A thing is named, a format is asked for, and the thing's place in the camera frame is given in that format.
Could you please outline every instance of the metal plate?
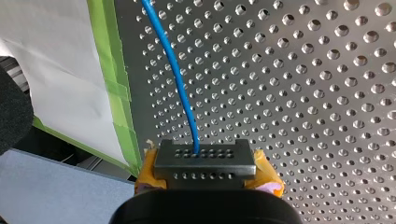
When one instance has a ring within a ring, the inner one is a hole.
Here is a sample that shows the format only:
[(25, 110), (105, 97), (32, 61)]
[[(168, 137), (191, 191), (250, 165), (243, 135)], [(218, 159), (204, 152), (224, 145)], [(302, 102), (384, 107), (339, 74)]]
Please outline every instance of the metal plate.
[[(140, 146), (191, 142), (140, 3), (118, 20)], [(305, 222), (395, 223), (396, 1), (157, 1), (203, 143), (264, 148)]]
[(192, 145), (162, 140), (154, 163), (154, 176), (165, 179), (170, 189), (241, 189), (244, 181), (254, 179), (254, 164), (248, 140), (235, 144)]

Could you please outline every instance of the yellow plastic part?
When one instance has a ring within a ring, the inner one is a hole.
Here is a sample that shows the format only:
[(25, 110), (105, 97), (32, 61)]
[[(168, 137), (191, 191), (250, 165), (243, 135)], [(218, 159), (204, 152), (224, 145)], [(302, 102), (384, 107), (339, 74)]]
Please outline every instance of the yellow plastic part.
[(264, 184), (277, 183), (280, 185), (281, 189), (274, 190), (274, 194), (277, 197), (281, 197), (283, 195), (285, 185), (283, 184), (283, 181), (280, 179), (280, 177), (276, 174), (274, 167), (265, 158), (265, 154), (262, 149), (257, 149), (254, 152), (254, 161), (257, 166), (256, 177), (253, 180), (245, 181), (245, 188), (256, 189)]
[[(156, 155), (157, 149), (154, 146), (146, 151), (146, 159), (143, 168), (134, 185), (135, 193), (138, 193), (137, 190), (140, 185), (151, 186), (156, 189), (166, 189), (165, 180), (157, 180), (154, 178), (153, 167)], [(274, 194), (277, 197), (281, 197), (285, 188), (283, 181), (277, 176), (274, 167), (265, 158), (264, 152), (260, 149), (256, 150), (254, 153), (254, 160), (257, 165), (256, 177), (253, 180), (246, 181), (245, 188), (256, 189), (267, 183), (277, 183), (281, 186), (281, 189), (274, 190)]]

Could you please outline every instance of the blue cable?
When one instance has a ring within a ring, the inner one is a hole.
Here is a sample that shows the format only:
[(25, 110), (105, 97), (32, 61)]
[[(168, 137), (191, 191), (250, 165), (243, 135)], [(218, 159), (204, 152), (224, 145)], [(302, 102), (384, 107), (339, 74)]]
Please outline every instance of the blue cable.
[(183, 77), (180, 74), (180, 67), (178, 66), (176, 55), (172, 50), (171, 44), (169, 43), (169, 40), (165, 35), (165, 30), (161, 26), (160, 19), (158, 18), (154, 7), (151, 5), (150, 0), (142, 0), (142, 4), (148, 14), (148, 18), (151, 21), (151, 24), (154, 27), (155, 32), (157, 33), (158, 38), (160, 38), (160, 41), (163, 44), (163, 48), (165, 49), (166, 56), (168, 57), (169, 63), (171, 64), (172, 71), (175, 75), (177, 92), (180, 97), (180, 101), (183, 104), (183, 109), (186, 112), (187, 120), (189, 121), (190, 124), (192, 141), (194, 145), (194, 154), (198, 154), (200, 150), (198, 129), (195, 123), (194, 115), (192, 114), (191, 111), (189, 98), (187, 97), (187, 94), (184, 90)]

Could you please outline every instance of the painter's tape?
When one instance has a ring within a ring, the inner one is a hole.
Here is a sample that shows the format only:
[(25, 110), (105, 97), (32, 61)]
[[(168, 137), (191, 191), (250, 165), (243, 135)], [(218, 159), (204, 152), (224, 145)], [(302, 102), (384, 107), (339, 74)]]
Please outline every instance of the painter's tape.
[(107, 87), (113, 126), (124, 159), (137, 176), (141, 157), (131, 114), (131, 91), (122, 54), (113, 0), (87, 0), (93, 37)]
[(124, 163), (122, 163), (120, 161), (117, 161), (116, 159), (113, 159), (113, 158), (107, 156), (106, 154), (104, 154), (102, 152), (99, 152), (99, 151), (97, 151), (97, 150), (95, 150), (95, 149), (93, 149), (91, 147), (88, 147), (88, 146), (86, 146), (86, 145), (84, 145), (84, 144), (82, 144), (82, 143), (80, 143), (80, 142), (78, 142), (78, 141), (76, 141), (76, 140), (74, 140), (74, 139), (72, 139), (70, 137), (67, 137), (66, 135), (58, 133), (55, 130), (52, 130), (51, 128), (49, 128), (49, 127), (44, 126), (44, 124), (41, 122), (41, 120), (38, 117), (36, 117), (36, 116), (33, 119), (33, 126), (37, 127), (38, 129), (40, 129), (40, 130), (42, 130), (42, 131), (44, 131), (46, 133), (49, 133), (49, 134), (51, 134), (51, 135), (53, 135), (53, 136), (55, 136), (55, 137), (57, 137), (59, 139), (64, 140), (65, 142), (70, 143), (70, 144), (72, 144), (75, 147), (79, 147), (79, 148), (91, 153), (94, 156), (102, 158), (105, 161), (111, 162), (111, 163), (119, 166), (120, 168), (128, 171), (128, 172), (132, 171), (131, 167), (125, 165)]
[(131, 102), (131, 96), (129, 95), (127, 87), (125, 87), (120, 83), (106, 79), (105, 79), (105, 83), (106, 83), (107, 92), (118, 95), (122, 100)]

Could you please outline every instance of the white paper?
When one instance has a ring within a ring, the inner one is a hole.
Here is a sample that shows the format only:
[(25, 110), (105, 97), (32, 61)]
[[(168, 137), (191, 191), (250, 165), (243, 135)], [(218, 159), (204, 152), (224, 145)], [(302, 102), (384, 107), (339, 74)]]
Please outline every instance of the white paper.
[(127, 164), (82, 0), (0, 0), (0, 54), (15, 57), (43, 124)]

